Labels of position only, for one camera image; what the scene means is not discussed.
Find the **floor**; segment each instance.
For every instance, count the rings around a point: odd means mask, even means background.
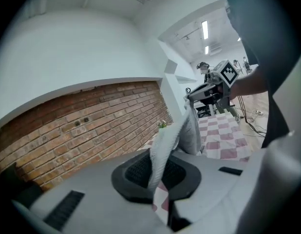
[[[264,113],[264,116],[258,116],[256,117],[256,114],[253,113],[252,115],[255,118],[255,124],[257,129],[260,129],[262,132],[266,132],[266,126],[267,126],[267,119],[268,119],[268,95],[266,93],[257,94],[257,95],[251,95],[251,96],[243,96],[245,108],[247,111],[247,117],[251,115],[253,110],[260,110]],[[235,108],[237,112],[242,116],[243,113],[240,110],[240,104],[237,98],[233,100],[233,103],[235,104]],[[259,136],[257,133],[251,130],[250,126],[245,122],[245,119],[241,119],[239,122],[239,126],[242,130],[242,133],[245,135],[245,138],[248,142],[248,145],[251,149],[251,151],[256,151],[261,148],[262,142],[264,140],[264,137]]]

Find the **ceiling light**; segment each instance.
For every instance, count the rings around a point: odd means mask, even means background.
[[[208,23],[207,21],[203,21],[202,22],[202,26],[203,26],[203,32],[204,32],[204,39],[208,39]]]

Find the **small plant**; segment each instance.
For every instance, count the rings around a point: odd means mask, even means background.
[[[159,128],[165,128],[165,127],[167,127],[167,123],[164,120],[159,121],[158,122],[158,127]]]

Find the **white ceiling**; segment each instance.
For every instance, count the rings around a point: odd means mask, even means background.
[[[18,20],[77,8],[105,11],[132,20],[144,2],[145,0],[28,0],[21,9]]]
[[[204,40],[202,22],[208,22],[208,39]],[[205,46],[209,46],[209,54],[215,44],[224,50],[235,45],[238,34],[232,28],[224,8],[215,10],[189,23],[167,39],[170,44],[189,63],[205,55]]]

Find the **person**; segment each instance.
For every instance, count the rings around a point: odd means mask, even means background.
[[[247,75],[249,75],[252,72],[252,69],[250,68],[249,62],[247,61],[246,57],[244,57],[243,60],[244,68],[246,69]]]
[[[204,81],[207,81],[207,74],[210,72],[209,69],[209,64],[205,63],[205,62],[201,62],[197,65],[197,69],[200,69],[200,74],[204,75]],[[220,114],[224,114],[225,111],[223,108],[221,108],[217,103],[215,104],[217,110],[219,111]],[[240,121],[240,115],[237,113],[236,109],[233,107],[230,108],[226,108],[226,110],[228,112],[230,112],[234,117],[237,123],[239,123]]]
[[[280,4],[278,0],[260,0],[260,3],[258,0],[227,0],[226,6],[227,16],[242,39],[249,63],[258,64],[251,74],[235,81],[230,98],[268,92],[269,116],[262,148],[289,132],[273,95],[301,57],[301,21],[284,12],[291,7],[286,0],[282,1]]]
[[[238,66],[237,66],[237,63],[238,63],[238,61],[237,61],[237,60],[234,60],[234,64],[233,64],[233,65],[234,65],[234,67],[236,68],[237,72],[238,72],[238,73],[241,72],[242,74],[244,74],[244,73],[243,73],[243,70],[242,70],[242,68],[241,68],[241,66],[239,65],[239,67],[238,67]]]

